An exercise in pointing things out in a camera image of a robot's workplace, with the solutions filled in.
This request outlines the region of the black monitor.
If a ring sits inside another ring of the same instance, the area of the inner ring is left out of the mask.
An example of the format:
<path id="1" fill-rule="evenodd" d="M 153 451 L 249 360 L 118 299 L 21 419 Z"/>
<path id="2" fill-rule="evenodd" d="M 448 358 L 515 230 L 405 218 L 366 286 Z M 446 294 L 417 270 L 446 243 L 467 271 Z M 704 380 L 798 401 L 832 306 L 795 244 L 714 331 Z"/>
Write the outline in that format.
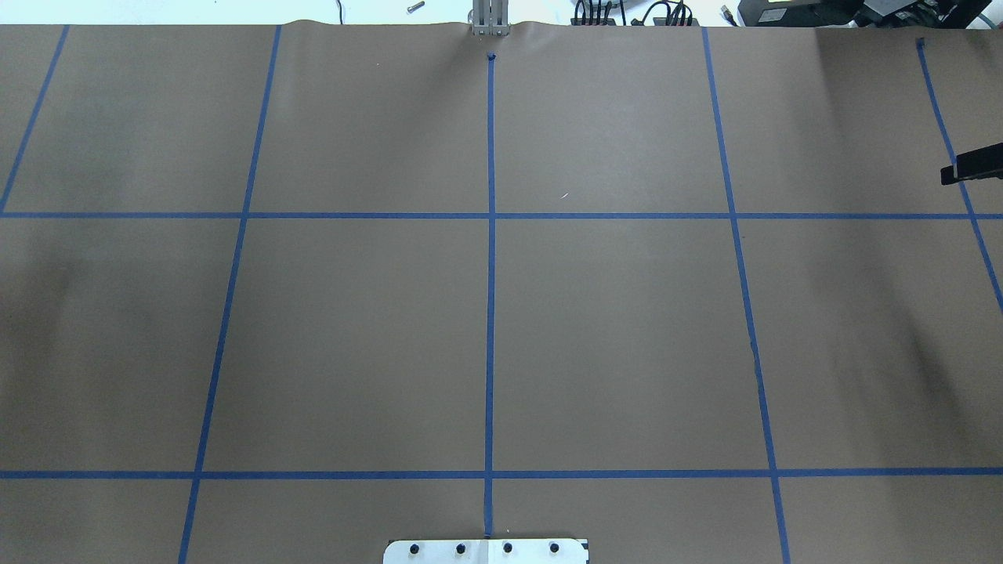
<path id="1" fill-rule="evenodd" d="M 940 170 L 942 186 L 955 183 L 979 181 L 979 179 L 1002 179 L 1003 143 L 990 144 L 981 149 L 957 154 L 952 164 Z"/>

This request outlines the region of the aluminium frame post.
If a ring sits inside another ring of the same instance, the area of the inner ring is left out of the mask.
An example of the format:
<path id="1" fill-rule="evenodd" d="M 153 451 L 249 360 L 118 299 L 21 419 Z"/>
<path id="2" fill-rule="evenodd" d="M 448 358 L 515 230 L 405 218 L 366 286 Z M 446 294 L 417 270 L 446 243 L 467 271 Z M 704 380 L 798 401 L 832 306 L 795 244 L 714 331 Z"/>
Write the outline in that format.
<path id="1" fill-rule="evenodd" d="M 505 37 L 511 33 L 508 0 L 474 0 L 469 12 L 472 35 Z"/>

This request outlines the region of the white pedestal column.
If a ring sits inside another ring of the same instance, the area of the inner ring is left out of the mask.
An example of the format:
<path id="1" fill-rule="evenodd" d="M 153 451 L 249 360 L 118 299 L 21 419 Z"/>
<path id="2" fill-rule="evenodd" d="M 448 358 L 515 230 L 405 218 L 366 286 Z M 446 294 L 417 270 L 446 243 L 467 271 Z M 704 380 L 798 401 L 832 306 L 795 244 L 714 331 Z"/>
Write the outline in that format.
<path id="1" fill-rule="evenodd" d="M 383 563 L 588 563 L 574 538 L 421 539 L 390 542 Z"/>

